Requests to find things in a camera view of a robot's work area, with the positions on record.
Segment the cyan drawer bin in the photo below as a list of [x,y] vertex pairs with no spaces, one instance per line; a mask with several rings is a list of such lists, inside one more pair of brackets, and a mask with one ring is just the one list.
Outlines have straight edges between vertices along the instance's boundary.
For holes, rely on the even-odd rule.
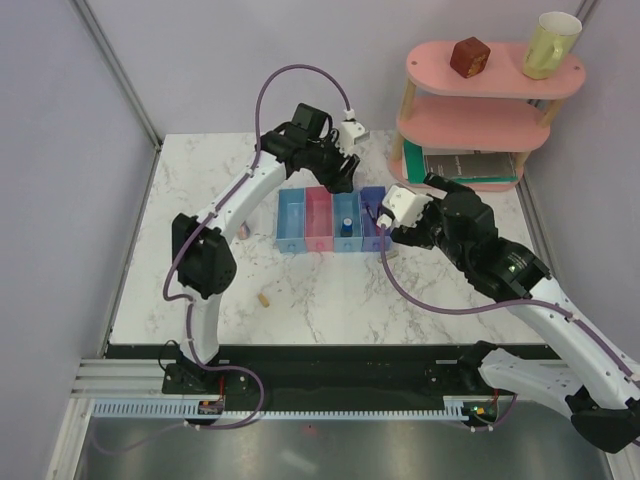
[[363,244],[358,192],[333,196],[334,251],[360,252]]

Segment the light blue drawer bin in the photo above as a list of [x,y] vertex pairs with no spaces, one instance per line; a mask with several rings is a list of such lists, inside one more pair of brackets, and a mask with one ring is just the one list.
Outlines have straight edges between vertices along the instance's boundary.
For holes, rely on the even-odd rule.
[[305,189],[282,189],[278,194],[276,246],[283,254],[307,252],[305,242]]

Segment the blue cap stamp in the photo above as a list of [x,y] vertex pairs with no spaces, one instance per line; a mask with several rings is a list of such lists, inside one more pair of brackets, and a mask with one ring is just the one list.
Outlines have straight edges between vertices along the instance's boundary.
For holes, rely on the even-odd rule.
[[353,236],[353,220],[350,217],[342,219],[340,235],[344,238]]

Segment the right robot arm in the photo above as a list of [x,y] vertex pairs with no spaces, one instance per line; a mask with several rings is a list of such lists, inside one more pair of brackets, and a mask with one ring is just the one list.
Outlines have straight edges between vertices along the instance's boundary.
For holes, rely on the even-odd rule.
[[639,443],[639,364],[611,342],[563,291],[527,247],[499,235],[493,209],[470,188],[435,174],[426,185],[437,198],[403,185],[389,188],[379,208],[382,234],[405,246],[438,248],[491,304],[467,309],[410,303],[432,313],[476,315],[507,309],[534,330],[566,363],[553,370],[497,345],[477,342],[458,368],[467,392],[506,390],[567,418],[589,443],[618,453]]

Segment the purple drawer bin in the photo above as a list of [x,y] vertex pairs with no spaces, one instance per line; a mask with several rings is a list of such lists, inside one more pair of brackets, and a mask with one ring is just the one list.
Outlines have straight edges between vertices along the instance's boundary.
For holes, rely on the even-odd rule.
[[384,186],[367,186],[360,191],[363,252],[380,252],[381,237],[377,226],[378,210],[386,194]]

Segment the pink drawer bin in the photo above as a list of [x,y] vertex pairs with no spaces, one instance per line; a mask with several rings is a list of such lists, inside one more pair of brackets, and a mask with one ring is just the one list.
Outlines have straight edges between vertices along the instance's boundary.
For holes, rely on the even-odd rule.
[[333,250],[332,197],[322,186],[305,189],[304,236],[309,252]]

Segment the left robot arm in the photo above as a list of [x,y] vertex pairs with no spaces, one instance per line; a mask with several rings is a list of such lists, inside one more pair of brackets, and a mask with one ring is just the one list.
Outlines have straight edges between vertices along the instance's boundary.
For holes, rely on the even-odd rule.
[[219,352],[220,304],[237,272],[231,244],[241,224],[301,170],[309,171],[331,194],[352,192],[360,163],[353,148],[367,136],[352,108],[335,125],[328,113],[301,103],[290,121],[257,139],[254,160],[230,186],[197,214],[174,218],[167,278],[179,282],[178,296],[187,302],[180,349],[191,361],[185,382],[196,392],[211,392],[219,382],[220,371],[210,361]]

